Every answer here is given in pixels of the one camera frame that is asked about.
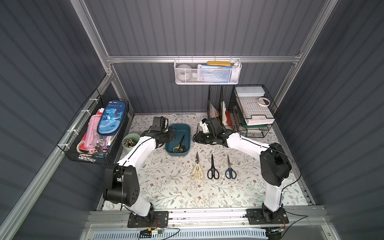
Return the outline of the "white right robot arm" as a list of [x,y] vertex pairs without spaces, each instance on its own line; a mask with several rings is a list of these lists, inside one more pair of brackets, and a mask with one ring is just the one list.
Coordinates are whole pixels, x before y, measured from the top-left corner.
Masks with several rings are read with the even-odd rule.
[[223,127],[217,118],[200,121],[193,141],[205,145],[222,145],[259,160],[261,174],[266,182],[266,197],[262,208],[268,213],[276,213],[282,208],[282,192],[292,165],[280,144],[269,145],[244,137]]

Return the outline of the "black handled scissors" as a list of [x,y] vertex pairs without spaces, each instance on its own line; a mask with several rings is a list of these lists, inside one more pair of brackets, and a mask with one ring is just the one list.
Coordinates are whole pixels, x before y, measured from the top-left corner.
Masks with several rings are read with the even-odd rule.
[[215,167],[215,162],[214,162],[214,156],[211,155],[211,167],[207,171],[207,177],[208,179],[212,180],[218,180],[220,177],[219,171]]

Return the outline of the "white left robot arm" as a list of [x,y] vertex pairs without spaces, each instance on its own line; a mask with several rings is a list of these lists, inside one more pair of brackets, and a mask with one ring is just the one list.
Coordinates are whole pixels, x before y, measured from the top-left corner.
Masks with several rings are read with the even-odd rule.
[[175,131],[170,129],[169,120],[154,117],[153,124],[141,134],[134,148],[116,164],[106,168],[103,199],[121,204],[137,216],[149,216],[151,204],[140,194],[140,167],[151,152],[175,139]]

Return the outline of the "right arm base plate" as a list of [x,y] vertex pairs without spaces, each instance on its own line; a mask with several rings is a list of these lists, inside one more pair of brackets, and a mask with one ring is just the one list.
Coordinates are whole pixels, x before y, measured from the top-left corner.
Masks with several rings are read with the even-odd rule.
[[290,222],[284,208],[279,208],[276,212],[268,208],[247,209],[245,217],[250,225],[284,225]]

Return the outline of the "blue handled scissors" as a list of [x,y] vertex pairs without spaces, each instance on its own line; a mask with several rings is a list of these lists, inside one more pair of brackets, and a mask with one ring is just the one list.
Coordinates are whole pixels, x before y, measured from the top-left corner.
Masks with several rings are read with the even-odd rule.
[[232,165],[231,165],[231,162],[230,162],[230,157],[229,155],[227,155],[227,164],[228,164],[228,168],[225,172],[225,176],[227,179],[229,180],[234,180],[237,178],[237,173],[236,171],[232,168]]

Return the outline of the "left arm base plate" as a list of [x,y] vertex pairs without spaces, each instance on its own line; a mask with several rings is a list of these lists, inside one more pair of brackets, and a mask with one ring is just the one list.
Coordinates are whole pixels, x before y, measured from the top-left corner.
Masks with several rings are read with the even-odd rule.
[[134,213],[130,213],[127,227],[133,228],[164,228],[168,226],[169,212],[168,211],[154,211],[149,212],[146,217],[141,217]]

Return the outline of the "cream kitchen shears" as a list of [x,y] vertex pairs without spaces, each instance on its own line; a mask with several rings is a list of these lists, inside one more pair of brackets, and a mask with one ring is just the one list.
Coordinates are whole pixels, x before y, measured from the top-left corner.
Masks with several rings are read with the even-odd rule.
[[199,158],[198,152],[196,152],[196,160],[195,160],[194,169],[191,172],[191,178],[193,180],[203,180],[205,178],[204,171],[200,165],[200,158]]

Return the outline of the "teal storage box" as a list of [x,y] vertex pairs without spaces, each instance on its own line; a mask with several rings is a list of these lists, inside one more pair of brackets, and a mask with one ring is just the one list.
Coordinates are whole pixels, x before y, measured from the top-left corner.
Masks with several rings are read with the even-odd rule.
[[[166,143],[166,152],[172,157],[185,157],[191,148],[191,128],[187,124],[172,124],[170,128],[175,130],[176,139]],[[182,153],[173,153],[173,148],[179,145],[181,138],[185,135],[185,151]]]

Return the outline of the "yellow black scissors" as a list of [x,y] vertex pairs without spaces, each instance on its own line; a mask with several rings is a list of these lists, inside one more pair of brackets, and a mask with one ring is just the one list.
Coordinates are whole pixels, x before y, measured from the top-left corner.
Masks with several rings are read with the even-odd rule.
[[179,145],[173,148],[173,153],[182,153],[185,151],[185,135],[181,138]]

